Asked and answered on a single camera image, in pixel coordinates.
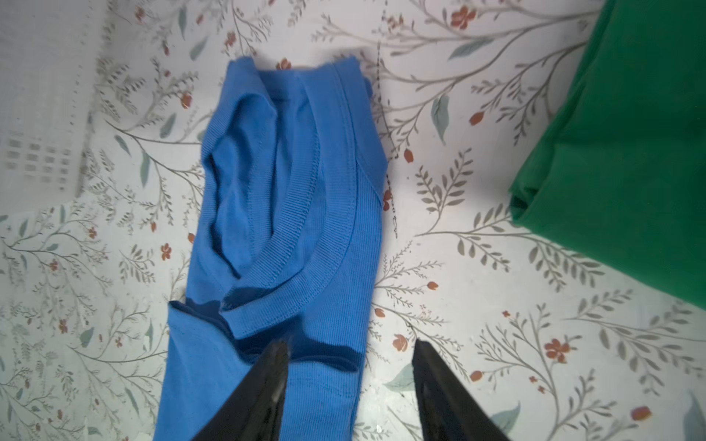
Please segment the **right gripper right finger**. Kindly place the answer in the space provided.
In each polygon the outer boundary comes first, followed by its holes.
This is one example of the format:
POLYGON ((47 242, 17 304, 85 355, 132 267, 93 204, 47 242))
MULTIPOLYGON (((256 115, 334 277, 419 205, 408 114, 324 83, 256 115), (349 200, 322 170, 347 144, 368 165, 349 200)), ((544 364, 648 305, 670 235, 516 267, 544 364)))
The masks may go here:
POLYGON ((509 441, 431 343, 416 341, 412 368, 424 440, 509 441))

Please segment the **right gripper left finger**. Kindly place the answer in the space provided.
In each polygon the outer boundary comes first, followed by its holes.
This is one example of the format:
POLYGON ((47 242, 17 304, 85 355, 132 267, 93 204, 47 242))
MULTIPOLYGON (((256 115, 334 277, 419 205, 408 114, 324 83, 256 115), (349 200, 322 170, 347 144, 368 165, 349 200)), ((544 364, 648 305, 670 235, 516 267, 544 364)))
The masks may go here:
POLYGON ((241 383, 195 439, 278 441, 284 414, 290 350, 267 346, 241 383))

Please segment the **blue tank top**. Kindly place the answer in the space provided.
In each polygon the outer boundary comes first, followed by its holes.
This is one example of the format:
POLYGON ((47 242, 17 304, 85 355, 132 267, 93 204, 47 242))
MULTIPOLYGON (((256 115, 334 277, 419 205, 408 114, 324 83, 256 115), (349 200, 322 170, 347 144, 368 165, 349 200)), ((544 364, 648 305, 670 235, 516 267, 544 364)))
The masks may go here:
POLYGON ((281 438, 351 439, 387 167, 371 96, 353 57, 228 65, 186 297, 168 306, 156 439, 193 439, 275 341, 290 355, 281 438))

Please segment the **green tank top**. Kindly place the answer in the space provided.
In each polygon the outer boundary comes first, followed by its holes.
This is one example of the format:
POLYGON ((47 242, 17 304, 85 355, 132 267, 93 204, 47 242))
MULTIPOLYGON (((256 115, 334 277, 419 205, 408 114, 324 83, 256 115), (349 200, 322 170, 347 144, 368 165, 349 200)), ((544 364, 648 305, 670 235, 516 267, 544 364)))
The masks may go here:
POLYGON ((705 304, 705 5, 609 1, 510 188, 513 221, 705 304))

